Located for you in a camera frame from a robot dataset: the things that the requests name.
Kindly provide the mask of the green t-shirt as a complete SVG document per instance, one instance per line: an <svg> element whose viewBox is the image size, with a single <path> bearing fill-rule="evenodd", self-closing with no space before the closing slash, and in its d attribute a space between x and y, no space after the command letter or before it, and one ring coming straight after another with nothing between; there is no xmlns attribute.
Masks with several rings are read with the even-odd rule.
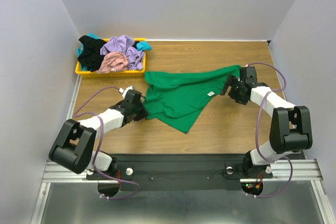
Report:
<svg viewBox="0 0 336 224"><path fill-rule="evenodd" d="M238 77L239 69L240 65L233 65L199 73L146 72L146 118L188 133L211 99L221 93L227 77Z"/></svg>

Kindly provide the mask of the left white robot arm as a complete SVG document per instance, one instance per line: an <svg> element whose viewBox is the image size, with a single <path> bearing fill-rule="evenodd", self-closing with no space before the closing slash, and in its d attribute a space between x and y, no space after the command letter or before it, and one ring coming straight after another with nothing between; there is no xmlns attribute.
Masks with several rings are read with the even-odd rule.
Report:
<svg viewBox="0 0 336 224"><path fill-rule="evenodd" d="M112 157L94 151L95 140L109 131L132 121L139 121L148 115L141 92L131 87L120 91L123 100L103 113L93 114L91 118L81 121L66 120L49 151L49 159L76 174L87 168L93 169L94 159L97 169L108 170Z"/></svg>

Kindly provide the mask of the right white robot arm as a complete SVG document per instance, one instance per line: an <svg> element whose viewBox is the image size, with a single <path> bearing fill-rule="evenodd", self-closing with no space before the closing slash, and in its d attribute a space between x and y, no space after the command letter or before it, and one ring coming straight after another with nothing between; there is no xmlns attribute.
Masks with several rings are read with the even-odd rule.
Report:
<svg viewBox="0 0 336 224"><path fill-rule="evenodd" d="M241 168L245 175L254 175L287 155L312 147L309 109L284 100L267 84L258 82L255 67L240 68L239 77L230 74L221 94L243 105L251 101L271 116L269 140L263 145L257 143L244 156Z"/></svg>

